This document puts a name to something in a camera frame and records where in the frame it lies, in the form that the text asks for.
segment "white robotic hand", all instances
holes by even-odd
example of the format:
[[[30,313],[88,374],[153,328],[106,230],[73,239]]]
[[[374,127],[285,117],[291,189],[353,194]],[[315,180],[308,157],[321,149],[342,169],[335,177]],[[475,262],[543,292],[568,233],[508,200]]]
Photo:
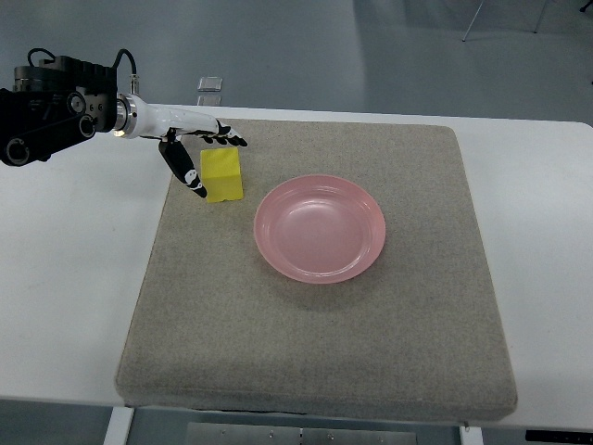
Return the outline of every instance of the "white robotic hand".
[[[169,130],[176,135],[195,134],[208,143],[214,140],[236,146],[247,146],[233,128],[208,114],[169,105],[149,105],[137,95],[120,94],[114,134],[119,137],[155,137],[163,139]]]
[[[120,94],[114,134],[124,138],[159,139],[158,149],[173,174],[201,197],[206,197],[206,188],[177,136],[195,134],[209,144],[217,141],[223,145],[247,146],[241,134],[208,114],[168,105],[149,105],[137,95]]]

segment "yellow sponge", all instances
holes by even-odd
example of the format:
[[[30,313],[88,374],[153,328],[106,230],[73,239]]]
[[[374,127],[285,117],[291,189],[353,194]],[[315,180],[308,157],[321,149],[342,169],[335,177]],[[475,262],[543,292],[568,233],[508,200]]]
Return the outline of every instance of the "yellow sponge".
[[[239,150],[236,146],[202,150],[200,165],[200,177],[208,191],[207,202],[243,199]]]

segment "gray cushion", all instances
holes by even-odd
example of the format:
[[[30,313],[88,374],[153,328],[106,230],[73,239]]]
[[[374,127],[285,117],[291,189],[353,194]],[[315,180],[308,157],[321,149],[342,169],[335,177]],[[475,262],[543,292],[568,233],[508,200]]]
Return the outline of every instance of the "gray cushion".
[[[126,403],[454,422],[514,411],[453,131],[229,123],[249,142],[240,150],[245,198],[207,204],[171,182],[116,378]],[[196,161],[208,147],[184,143]],[[360,185],[385,216],[383,252],[344,283],[286,278],[253,238],[264,196],[308,173]]]

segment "pink plate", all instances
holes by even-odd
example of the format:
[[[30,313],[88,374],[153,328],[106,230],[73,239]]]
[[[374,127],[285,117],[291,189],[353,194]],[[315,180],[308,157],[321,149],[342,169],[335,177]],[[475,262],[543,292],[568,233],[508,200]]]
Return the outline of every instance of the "pink plate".
[[[330,284],[364,272],[385,243],[385,218],[362,188],[327,175],[278,185],[259,204],[254,236],[278,272]]]

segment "table leg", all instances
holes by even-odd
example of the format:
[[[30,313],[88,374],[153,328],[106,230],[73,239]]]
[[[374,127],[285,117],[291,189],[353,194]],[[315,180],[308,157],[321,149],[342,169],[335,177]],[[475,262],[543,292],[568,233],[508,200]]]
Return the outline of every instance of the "table leg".
[[[133,408],[123,406],[113,408],[103,445],[126,445],[132,417]]]

